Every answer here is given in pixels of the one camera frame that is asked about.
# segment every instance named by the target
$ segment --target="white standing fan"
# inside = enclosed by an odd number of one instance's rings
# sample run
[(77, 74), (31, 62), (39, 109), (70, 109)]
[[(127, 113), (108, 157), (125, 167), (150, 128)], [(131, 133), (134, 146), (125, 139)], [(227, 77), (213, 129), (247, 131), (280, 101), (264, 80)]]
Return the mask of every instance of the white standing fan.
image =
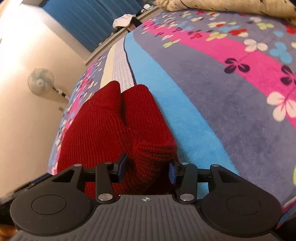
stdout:
[(48, 69), (35, 68), (28, 77), (28, 86), (35, 95), (43, 95), (53, 89), (69, 100), (62, 90), (54, 87), (54, 75)]

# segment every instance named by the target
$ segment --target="red sweater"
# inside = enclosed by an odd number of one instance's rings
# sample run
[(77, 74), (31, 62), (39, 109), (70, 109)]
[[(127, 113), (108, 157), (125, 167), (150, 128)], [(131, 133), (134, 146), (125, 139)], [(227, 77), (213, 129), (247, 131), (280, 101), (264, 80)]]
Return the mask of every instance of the red sweater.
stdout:
[[(177, 147), (152, 94), (144, 85), (120, 93), (112, 81), (79, 110), (65, 133), (57, 170), (115, 162), (123, 152), (130, 164), (123, 182), (113, 184), (115, 194), (164, 194), (172, 188), (167, 168), (172, 158), (178, 160)], [(87, 183), (85, 193), (94, 198), (95, 184)]]

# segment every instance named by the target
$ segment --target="curtain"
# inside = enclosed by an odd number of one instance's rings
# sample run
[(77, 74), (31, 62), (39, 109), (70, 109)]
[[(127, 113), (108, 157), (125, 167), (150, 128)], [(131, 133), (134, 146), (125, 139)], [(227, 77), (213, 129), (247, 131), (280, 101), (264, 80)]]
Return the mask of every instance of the curtain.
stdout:
[(47, 0), (43, 9), (93, 51), (114, 31), (115, 18), (136, 14), (143, 5), (141, 0)]

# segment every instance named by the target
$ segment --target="crosshair symbol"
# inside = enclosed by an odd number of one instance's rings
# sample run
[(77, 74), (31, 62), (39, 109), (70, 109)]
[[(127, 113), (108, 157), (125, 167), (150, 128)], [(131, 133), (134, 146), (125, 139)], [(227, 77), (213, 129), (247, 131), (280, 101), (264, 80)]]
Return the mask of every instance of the crosshair symbol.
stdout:
[(142, 198), (141, 200), (142, 200), (142, 201), (144, 201), (144, 202), (148, 202), (148, 201), (150, 201), (150, 200), (151, 200), (151, 198), (144, 197), (144, 198)]

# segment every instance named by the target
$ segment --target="colorful bed sheet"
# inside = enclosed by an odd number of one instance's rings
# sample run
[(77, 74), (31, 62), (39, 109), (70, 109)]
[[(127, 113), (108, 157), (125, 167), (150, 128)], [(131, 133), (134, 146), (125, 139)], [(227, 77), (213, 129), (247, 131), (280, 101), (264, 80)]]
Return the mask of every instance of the colorful bed sheet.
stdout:
[[(79, 80), (49, 160), (65, 131), (112, 80), (145, 84), (178, 144), (180, 161), (218, 163), (295, 212), (296, 29), (276, 19), (189, 10), (161, 13), (105, 52)], [(199, 185), (199, 197), (207, 193)]]

